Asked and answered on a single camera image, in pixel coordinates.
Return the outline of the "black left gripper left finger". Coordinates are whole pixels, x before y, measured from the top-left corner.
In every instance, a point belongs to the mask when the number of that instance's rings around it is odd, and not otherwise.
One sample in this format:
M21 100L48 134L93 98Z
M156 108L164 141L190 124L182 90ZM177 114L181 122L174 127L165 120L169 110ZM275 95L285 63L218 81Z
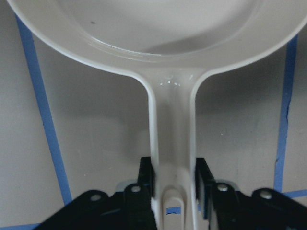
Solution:
M138 178L112 196L89 190L38 225L40 230L155 230L151 198L154 170L150 157L140 159Z

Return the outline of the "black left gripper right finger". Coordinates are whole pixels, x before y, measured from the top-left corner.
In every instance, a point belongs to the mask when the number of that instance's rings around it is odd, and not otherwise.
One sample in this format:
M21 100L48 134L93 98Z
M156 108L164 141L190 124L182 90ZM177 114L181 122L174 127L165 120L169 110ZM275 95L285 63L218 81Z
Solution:
M204 158L196 159L196 198L211 230L305 230L307 208L270 188L247 196L214 179Z

